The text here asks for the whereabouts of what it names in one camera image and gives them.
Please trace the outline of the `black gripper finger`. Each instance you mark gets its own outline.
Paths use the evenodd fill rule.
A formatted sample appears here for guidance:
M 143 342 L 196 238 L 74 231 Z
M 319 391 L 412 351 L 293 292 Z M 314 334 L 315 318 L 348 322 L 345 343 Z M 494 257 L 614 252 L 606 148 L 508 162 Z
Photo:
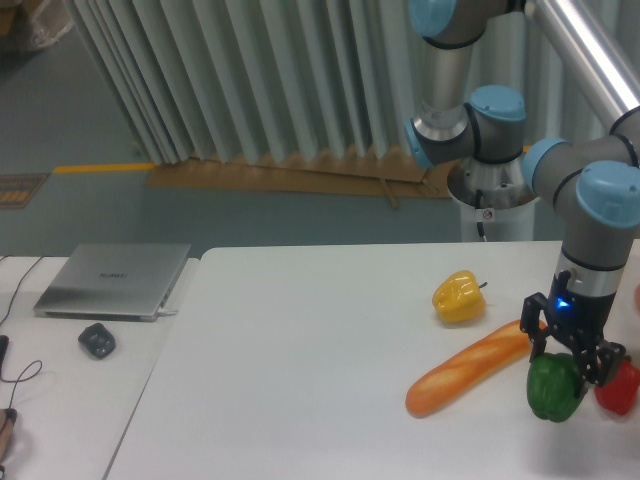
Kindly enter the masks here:
M 547 298 L 540 292 L 526 297 L 520 318 L 520 330 L 526 334 L 531 345 L 529 360 L 534 361 L 546 350 L 549 327 L 541 321 L 540 315 L 546 313 Z
M 626 357 L 626 348 L 600 339 L 595 344 L 577 346 L 572 354 L 580 376 L 575 394 L 578 399 L 583 399 L 591 386 L 602 387 L 616 377 Z

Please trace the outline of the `person's hand at edge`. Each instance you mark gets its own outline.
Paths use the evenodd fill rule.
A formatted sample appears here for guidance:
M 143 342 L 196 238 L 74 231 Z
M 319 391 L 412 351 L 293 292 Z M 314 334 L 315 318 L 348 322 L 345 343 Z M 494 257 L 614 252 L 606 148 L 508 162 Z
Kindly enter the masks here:
M 14 408 L 1 410 L 0 421 L 0 459 L 3 460 L 9 447 L 18 413 Z

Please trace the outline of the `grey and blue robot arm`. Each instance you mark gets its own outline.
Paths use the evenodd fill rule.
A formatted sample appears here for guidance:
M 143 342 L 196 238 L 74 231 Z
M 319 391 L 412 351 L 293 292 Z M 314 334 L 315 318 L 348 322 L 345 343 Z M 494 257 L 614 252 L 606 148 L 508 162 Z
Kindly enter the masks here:
M 618 42 L 581 1 L 412 1 L 417 34 L 439 51 L 437 82 L 405 127 L 424 168 L 469 158 L 521 169 L 566 233 L 548 294 L 526 298 L 521 328 L 540 356 L 548 338 L 572 354 L 577 396 L 618 373 L 623 346 L 603 329 L 639 229 L 639 76 Z M 573 73 L 605 136 L 575 145 L 548 138 L 522 146 L 518 94 L 486 87 L 461 98 L 471 46 L 488 22 L 521 12 L 534 21 Z

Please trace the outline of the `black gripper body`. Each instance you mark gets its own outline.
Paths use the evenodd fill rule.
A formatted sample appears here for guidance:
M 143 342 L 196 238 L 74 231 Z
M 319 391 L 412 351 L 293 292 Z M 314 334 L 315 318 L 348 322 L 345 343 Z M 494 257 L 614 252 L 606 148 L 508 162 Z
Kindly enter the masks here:
M 552 280 L 547 303 L 547 324 L 554 339 L 574 356 L 593 356 L 604 340 L 604 327 L 615 294 L 588 296 L 569 289 L 572 274 L 563 270 Z

